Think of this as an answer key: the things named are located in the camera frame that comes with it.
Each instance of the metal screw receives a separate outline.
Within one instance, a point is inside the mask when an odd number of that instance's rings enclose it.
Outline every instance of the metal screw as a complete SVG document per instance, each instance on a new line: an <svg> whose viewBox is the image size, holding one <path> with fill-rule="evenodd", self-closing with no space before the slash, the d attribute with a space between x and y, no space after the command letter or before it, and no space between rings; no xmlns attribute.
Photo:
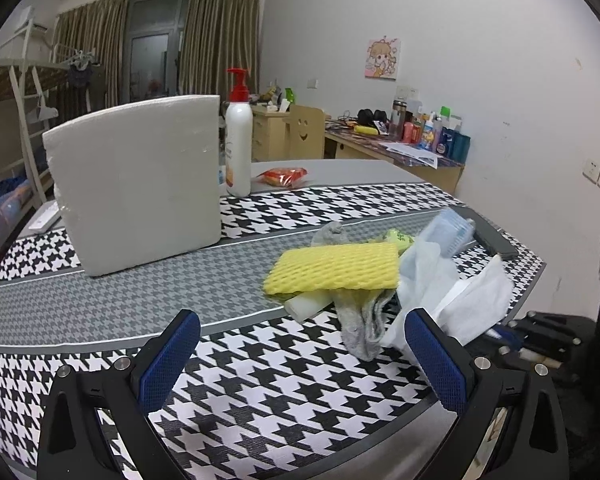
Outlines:
<svg viewBox="0 0 600 480"><path fill-rule="evenodd" d="M69 365L62 365L58 368L56 375L58 377L67 377L71 373L72 368Z"/></svg>
<svg viewBox="0 0 600 480"><path fill-rule="evenodd" d="M491 362L486 357L475 358L474 364L480 368L480 370L488 370L491 366Z"/></svg>
<svg viewBox="0 0 600 480"><path fill-rule="evenodd" d="M131 366L131 359L129 359L126 355L119 357L116 359L116 362L113 363L113 367L116 370L126 370Z"/></svg>
<svg viewBox="0 0 600 480"><path fill-rule="evenodd" d="M549 373L548 368L540 363L538 363L536 366L534 366L534 370L536 371L536 374L543 376L543 377Z"/></svg>

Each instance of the yellow sponge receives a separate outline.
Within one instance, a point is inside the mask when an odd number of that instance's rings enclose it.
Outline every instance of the yellow sponge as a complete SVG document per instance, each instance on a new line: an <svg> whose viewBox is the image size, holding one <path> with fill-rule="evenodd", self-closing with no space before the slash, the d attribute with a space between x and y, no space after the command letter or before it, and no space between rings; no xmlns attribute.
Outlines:
<svg viewBox="0 0 600 480"><path fill-rule="evenodd" d="M397 286L398 248L388 243L291 249L280 256L264 281L266 294Z"/></svg>

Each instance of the black phone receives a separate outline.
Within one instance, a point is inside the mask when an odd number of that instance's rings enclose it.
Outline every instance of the black phone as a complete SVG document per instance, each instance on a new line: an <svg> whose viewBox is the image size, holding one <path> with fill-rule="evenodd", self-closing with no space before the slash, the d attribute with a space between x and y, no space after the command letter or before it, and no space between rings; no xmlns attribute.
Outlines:
<svg viewBox="0 0 600 480"><path fill-rule="evenodd" d="M503 260L513 260L520 256L518 250L494 226L473 209L459 205L453 205L451 209L462 218L474 221L474 238L480 245L487 249L487 252L491 256L499 254Z"/></svg>

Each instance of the striped curtain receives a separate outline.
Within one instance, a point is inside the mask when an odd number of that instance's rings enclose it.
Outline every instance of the striped curtain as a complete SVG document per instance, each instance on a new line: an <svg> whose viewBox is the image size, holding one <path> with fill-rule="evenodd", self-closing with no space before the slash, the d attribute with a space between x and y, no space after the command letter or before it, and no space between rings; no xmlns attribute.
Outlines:
<svg viewBox="0 0 600 480"><path fill-rule="evenodd" d="M54 43L95 51L104 67L105 108L120 103L127 8L128 0L96 0L60 14L54 33ZM58 123L86 113L84 89L59 88L51 102L58 108Z"/></svg>
<svg viewBox="0 0 600 480"><path fill-rule="evenodd" d="M233 76L227 68L247 68L247 85L256 92L260 59L260 0L189 0L178 81L180 94L227 99Z"/></svg>

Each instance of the cartoon canvas painting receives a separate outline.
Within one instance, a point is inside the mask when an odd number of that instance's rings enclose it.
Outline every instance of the cartoon canvas painting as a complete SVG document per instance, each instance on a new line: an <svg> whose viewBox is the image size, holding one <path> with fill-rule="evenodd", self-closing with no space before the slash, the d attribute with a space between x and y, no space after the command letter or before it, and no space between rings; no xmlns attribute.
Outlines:
<svg viewBox="0 0 600 480"><path fill-rule="evenodd" d="M382 40L371 40L366 50L365 76L396 79L399 61L400 40L398 38L388 40L385 36Z"/></svg>

